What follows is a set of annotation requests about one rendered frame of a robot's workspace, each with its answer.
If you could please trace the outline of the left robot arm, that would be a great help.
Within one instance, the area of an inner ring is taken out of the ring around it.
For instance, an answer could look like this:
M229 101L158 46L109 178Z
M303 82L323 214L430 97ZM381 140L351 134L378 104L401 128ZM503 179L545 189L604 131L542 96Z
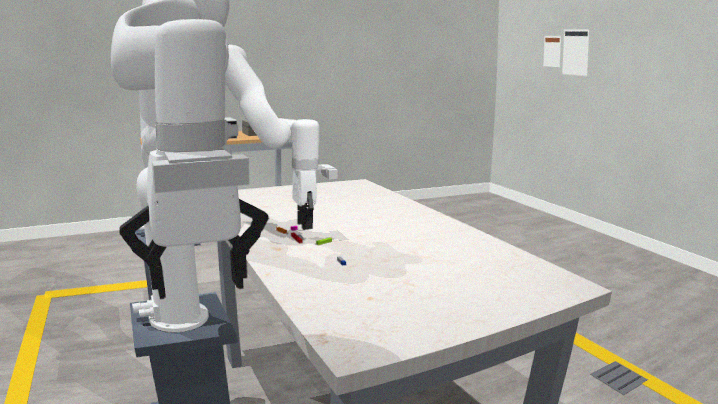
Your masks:
M315 169L328 179L338 179L337 169L330 165L319 165L318 122L278 119L267 102L262 82L246 60L247 55L242 48L229 45L225 84L262 143L272 149L292 143L292 168Z

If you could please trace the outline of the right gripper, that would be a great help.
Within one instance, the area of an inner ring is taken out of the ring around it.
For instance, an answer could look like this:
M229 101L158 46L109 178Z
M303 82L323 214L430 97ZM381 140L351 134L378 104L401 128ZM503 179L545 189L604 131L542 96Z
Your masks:
M149 266L152 290L159 290L160 299L164 299L166 294L159 259L170 246L228 240L234 246L230 250L232 280L237 288L243 289L243 279L247 278L246 255L260 238L269 215L239 199L238 186L155 193L152 161L167 160L164 152L167 151L157 148L150 152L148 206L120 226L120 235ZM252 218L250 227L241 237L240 213ZM149 246L135 234L148 222L153 238Z

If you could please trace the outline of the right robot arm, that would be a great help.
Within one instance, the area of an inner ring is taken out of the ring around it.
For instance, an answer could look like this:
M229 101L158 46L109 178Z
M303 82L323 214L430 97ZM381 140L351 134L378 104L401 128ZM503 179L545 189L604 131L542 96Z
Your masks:
M143 0L115 25L114 79L139 90L144 151L167 151L152 161L155 193L249 185L249 158L221 148L239 132L225 120L228 14L229 0ZM152 290L133 312L165 332L202 326L194 244L167 247L160 260L165 299Z

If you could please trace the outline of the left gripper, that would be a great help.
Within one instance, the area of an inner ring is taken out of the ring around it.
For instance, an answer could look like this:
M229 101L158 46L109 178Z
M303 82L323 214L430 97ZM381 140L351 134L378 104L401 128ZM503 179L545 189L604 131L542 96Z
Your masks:
M302 216L302 229L313 229L313 210L317 199L316 170L299 170L294 168L292 168L292 170L292 199L299 205L297 205L297 224L301 225ZM313 200L315 201L314 205Z

